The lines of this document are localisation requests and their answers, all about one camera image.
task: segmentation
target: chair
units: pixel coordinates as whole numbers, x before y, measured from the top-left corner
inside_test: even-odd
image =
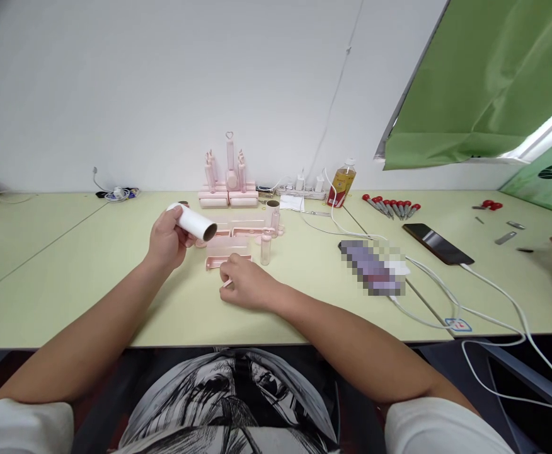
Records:
[[[500,398],[485,390],[477,382],[464,357],[460,340],[417,349],[438,372],[467,397],[482,418],[499,433],[511,449],[520,454],[541,451],[505,413]],[[545,402],[552,404],[552,383],[513,355],[494,344],[487,346],[470,344],[466,349],[476,374],[488,388],[497,390],[489,363],[489,360],[494,360],[536,392]]]

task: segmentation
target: plastic bottle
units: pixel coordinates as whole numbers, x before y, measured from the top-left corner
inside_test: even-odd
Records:
[[[335,205],[335,208],[341,208],[343,202],[345,202],[345,197],[352,187],[354,178],[356,176],[356,169],[354,164],[356,160],[346,159],[345,164],[337,170],[335,177],[333,178],[333,186],[335,191],[331,187],[328,191],[328,198],[326,199],[326,204],[329,206]]]

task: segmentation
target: black phone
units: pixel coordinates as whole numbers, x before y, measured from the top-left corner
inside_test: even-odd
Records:
[[[469,255],[450,244],[425,224],[404,224],[402,228],[447,265],[475,263]]]

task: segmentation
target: table surface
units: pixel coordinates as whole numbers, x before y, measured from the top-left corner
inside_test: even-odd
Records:
[[[35,348],[87,310],[139,263],[147,251],[153,222],[169,204],[188,200],[199,210],[195,193],[145,192],[138,199],[108,204],[32,257],[0,282],[0,348]],[[47,201],[46,217],[54,216]],[[306,209],[325,211],[319,201]],[[202,210],[208,217],[235,216],[248,209]],[[336,231],[329,218],[281,211],[286,232],[272,242],[267,271],[315,298],[344,307],[404,341],[446,341],[448,331],[426,327],[401,313],[386,297],[364,293],[337,249],[345,236],[310,228],[305,219]],[[360,226],[340,209],[337,220],[348,230]],[[254,260],[260,247],[250,241]],[[157,295],[133,346],[213,346],[305,343],[276,316],[227,305],[219,298],[217,269],[205,271],[205,250],[192,248]],[[400,302],[438,324],[423,301],[407,289]]]
[[[368,233],[383,235],[403,253],[427,265],[447,284],[459,302],[514,327],[519,318],[511,302],[501,293],[472,276],[460,266],[441,262],[402,225],[423,223],[442,235],[475,260],[471,268],[506,290],[526,313],[532,333],[552,333],[552,211],[497,191],[369,191],[371,197],[411,200],[422,208],[410,220],[391,221],[362,200],[365,191],[353,191],[345,209]],[[497,211],[472,209],[491,199],[503,204]],[[517,230],[507,221],[526,227]],[[494,241],[510,231],[517,235],[503,245]],[[515,248],[528,247],[533,253]],[[441,321],[452,317],[452,303],[442,290],[419,268],[408,263],[409,282],[438,315]],[[470,332],[452,332],[457,336],[501,335],[512,331],[468,312],[461,314]]]
[[[106,202],[93,194],[11,194],[0,203],[0,280]]]

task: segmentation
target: white paper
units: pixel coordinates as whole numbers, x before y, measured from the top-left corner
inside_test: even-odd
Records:
[[[305,200],[303,197],[295,197],[294,195],[290,194],[282,194],[280,196],[280,209],[304,211],[306,209]]]

